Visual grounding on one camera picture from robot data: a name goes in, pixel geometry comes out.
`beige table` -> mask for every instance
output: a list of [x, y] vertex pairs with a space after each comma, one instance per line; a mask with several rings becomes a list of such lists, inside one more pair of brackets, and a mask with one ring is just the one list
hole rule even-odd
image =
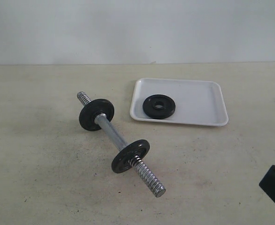
[[[142, 77], [221, 85], [220, 128], [134, 121]], [[133, 170], [115, 174], [116, 148], [78, 123], [78, 91], [115, 105], [128, 142], [166, 186], [155, 198]], [[275, 225], [258, 183], [275, 164], [275, 63], [0, 66], [0, 225]]]

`plastic tray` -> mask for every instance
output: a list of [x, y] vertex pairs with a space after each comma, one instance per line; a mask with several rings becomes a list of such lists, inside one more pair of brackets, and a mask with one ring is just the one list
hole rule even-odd
[[[155, 94], [171, 97], [175, 113], [163, 120], [152, 119], [143, 109], [143, 101]], [[142, 78], [135, 84], [130, 115], [134, 120], [224, 126], [229, 118], [220, 85], [211, 81]]]

